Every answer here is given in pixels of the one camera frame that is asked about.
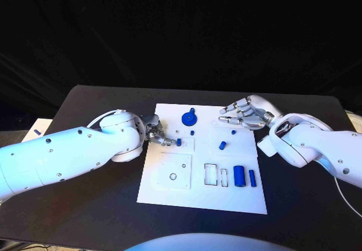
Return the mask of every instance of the white cable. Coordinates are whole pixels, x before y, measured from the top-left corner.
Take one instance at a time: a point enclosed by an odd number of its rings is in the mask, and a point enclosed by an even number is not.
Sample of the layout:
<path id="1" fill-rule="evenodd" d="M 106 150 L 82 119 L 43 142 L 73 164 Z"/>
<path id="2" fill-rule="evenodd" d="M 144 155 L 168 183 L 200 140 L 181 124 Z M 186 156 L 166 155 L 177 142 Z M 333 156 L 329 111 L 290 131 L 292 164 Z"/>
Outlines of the white cable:
<path id="1" fill-rule="evenodd" d="M 350 209 L 354 211 L 354 213 L 356 213 L 356 214 L 359 215 L 359 217 L 362 218 L 360 213 L 353 209 L 353 207 L 350 206 L 347 200 L 344 199 L 344 196 L 343 196 L 343 193 L 341 193 L 341 191 L 340 191 L 339 185 L 337 185 L 337 190 L 339 190 L 339 193 L 340 193 L 340 195 L 341 195 L 341 198 L 343 198 L 346 204 L 349 205 Z"/>
<path id="2" fill-rule="evenodd" d="M 89 127 L 93 125 L 93 123 L 95 123 L 102 117 L 105 117 L 108 114 L 111 114 L 112 112 L 116 112 L 116 111 L 119 111 L 119 110 L 112 110 L 112 111 L 104 113 L 101 116 L 98 116 L 98 117 L 91 121 L 91 123 L 86 125 L 86 127 L 89 128 Z"/>

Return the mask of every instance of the white paper sheet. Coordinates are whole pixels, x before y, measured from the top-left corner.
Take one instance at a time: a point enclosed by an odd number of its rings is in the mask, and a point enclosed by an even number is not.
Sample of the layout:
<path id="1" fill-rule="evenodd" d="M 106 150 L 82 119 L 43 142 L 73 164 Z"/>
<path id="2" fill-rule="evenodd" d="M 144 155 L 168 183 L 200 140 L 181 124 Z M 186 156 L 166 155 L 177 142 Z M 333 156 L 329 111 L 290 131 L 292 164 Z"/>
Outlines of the white paper sheet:
<path id="1" fill-rule="evenodd" d="M 197 122 L 187 127 L 181 123 L 181 115 L 191 107 Z M 148 144 L 138 203 L 266 214 L 254 132 L 238 125 L 219 122 L 220 109 L 222 107 L 212 106 L 157 104 L 154 113 L 160 116 L 166 136 L 171 139 L 180 138 L 183 144 L 181 146 Z M 226 142 L 226 147 L 219 150 L 222 141 Z M 161 153 L 168 154 L 163 159 L 160 159 Z M 186 184 L 184 180 L 180 181 L 181 185 L 171 184 L 171 181 L 179 182 L 177 178 L 167 180 L 168 183 L 163 181 L 160 186 L 157 184 L 161 179 L 160 175 L 170 177 L 171 173 L 177 175 L 176 172 L 183 172 L 176 168 L 181 168 L 179 161 L 186 161 L 184 157 L 190 157 L 189 189 L 177 189 Z M 164 165 L 161 167 L 164 163 L 170 163 L 171 170 L 166 169 Z M 204 164 L 216 164 L 216 186 L 204 184 Z M 233 185 L 233 166 L 236 165 L 245 167 L 245 187 Z M 228 187 L 220 185 L 220 169 L 226 169 Z M 251 187 L 249 169 L 255 173 L 256 187 Z M 186 173 L 180 173 L 179 177 L 184 178 Z"/>

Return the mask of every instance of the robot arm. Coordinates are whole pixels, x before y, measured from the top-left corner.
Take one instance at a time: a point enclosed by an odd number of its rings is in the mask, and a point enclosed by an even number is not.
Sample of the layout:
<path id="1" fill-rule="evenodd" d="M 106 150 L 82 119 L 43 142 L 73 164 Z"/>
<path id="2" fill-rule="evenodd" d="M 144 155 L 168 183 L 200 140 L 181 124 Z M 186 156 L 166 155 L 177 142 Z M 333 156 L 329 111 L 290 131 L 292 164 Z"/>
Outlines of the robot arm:
<path id="1" fill-rule="evenodd" d="M 269 127 L 269 134 L 256 143 L 268 157 L 278 153 L 295 167 L 316 161 L 336 178 L 362 187 L 360 133 L 331 131 L 310 115 L 284 115 L 256 95 L 225 107 L 220 114 L 235 109 L 238 117 L 219 117 L 219 121 L 239 124 L 251 130 Z"/>
<path id="2" fill-rule="evenodd" d="M 0 148 L 0 201 L 92 171 L 109 159 L 129 161 L 141 153 L 144 140 L 176 144 L 164 138 L 157 115 L 141 119 L 116 110 L 99 126 L 99 131 L 78 127 Z"/>

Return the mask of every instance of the black curtain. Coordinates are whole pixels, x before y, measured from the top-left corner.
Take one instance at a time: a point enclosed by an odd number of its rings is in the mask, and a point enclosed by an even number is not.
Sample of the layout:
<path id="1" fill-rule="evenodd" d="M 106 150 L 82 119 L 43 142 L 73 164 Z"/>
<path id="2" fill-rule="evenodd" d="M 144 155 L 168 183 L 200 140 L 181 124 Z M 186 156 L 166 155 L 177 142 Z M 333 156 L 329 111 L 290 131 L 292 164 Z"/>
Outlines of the black curtain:
<path id="1" fill-rule="evenodd" d="M 233 1 L 1 2 L 0 99 L 53 116 L 78 85 L 360 102 L 357 8 Z"/>

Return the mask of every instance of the small blue piece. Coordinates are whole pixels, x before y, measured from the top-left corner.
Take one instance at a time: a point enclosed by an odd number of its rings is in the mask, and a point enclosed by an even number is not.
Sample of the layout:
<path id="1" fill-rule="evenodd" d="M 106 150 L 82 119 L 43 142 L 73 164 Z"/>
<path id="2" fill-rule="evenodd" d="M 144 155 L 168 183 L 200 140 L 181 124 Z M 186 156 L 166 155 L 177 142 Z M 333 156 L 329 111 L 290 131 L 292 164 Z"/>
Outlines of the small blue piece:
<path id="1" fill-rule="evenodd" d="M 254 170 L 249 170 L 249 177 L 251 177 L 251 186 L 252 186 L 252 187 L 256 187 Z"/>
<path id="2" fill-rule="evenodd" d="M 243 187 L 246 185 L 243 166 L 233 167 L 233 182 L 235 187 Z"/>
<path id="3" fill-rule="evenodd" d="M 220 142 L 220 146 L 219 146 L 219 150 L 223 150 L 223 149 L 225 149 L 225 146 L 226 146 L 226 142 L 222 141 L 222 142 Z"/>
<path id="4" fill-rule="evenodd" d="M 197 122 L 197 117 L 194 115 L 194 109 L 190 108 L 190 111 L 187 113 L 183 114 L 183 117 L 180 118 L 183 125 L 186 126 L 191 126 L 196 124 Z"/>

